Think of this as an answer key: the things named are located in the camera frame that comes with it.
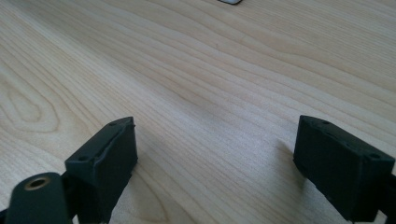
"light wood tabletop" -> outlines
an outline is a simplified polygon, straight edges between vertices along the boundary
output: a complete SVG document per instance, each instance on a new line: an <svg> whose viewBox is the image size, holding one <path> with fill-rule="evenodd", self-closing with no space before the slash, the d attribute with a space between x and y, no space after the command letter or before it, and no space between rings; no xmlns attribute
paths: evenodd
<svg viewBox="0 0 396 224"><path fill-rule="evenodd" d="M396 157L394 0L0 1L0 209L133 116L111 223L347 223L292 162L300 115Z"/></svg>

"wooden table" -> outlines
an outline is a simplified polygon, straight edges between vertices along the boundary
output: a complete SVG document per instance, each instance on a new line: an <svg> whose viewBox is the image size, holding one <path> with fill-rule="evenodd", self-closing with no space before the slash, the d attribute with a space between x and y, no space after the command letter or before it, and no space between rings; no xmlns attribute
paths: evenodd
<svg viewBox="0 0 396 224"><path fill-rule="evenodd" d="M292 162L302 114L396 157L393 0L2 0L0 48L0 209L128 116L112 223L347 223Z"/></svg>

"wood grain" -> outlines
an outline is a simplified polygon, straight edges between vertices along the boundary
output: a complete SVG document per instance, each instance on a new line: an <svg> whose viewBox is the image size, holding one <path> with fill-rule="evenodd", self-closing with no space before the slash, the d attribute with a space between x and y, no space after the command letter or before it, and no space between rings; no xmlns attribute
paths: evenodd
<svg viewBox="0 0 396 224"><path fill-rule="evenodd" d="M396 157L391 0L2 0L0 54L0 209L127 116L112 223L347 223L292 163L302 114Z"/></svg>

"wooden surface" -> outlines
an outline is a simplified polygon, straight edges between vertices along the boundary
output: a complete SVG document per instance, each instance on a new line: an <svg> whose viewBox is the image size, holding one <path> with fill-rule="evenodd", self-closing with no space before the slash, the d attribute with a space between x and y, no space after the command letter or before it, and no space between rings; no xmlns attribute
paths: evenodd
<svg viewBox="0 0 396 224"><path fill-rule="evenodd" d="M0 209L127 116L112 223L347 223L292 163L302 114L396 157L393 0L1 0L0 54Z"/></svg>

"screw hole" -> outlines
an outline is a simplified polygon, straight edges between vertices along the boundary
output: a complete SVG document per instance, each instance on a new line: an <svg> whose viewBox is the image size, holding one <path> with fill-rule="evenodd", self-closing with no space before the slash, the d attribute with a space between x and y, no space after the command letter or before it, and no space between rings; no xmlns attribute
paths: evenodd
<svg viewBox="0 0 396 224"><path fill-rule="evenodd" d="M35 189L41 189L44 186L48 185L48 183L50 182L50 179L46 176L40 176L36 179L33 179L31 181L29 181L26 185L25 185L25 189L26 190L35 190Z"/></svg>
<svg viewBox="0 0 396 224"><path fill-rule="evenodd" d="M379 159L380 158L380 156L378 156L377 154L374 154L374 153L370 154L369 156L371 158L374 158L374 159Z"/></svg>
<svg viewBox="0 0 396 224"><path fill-rule="evenodd" d="M78 157L79 161L86 161L88 159L87 156Z"/></svg>

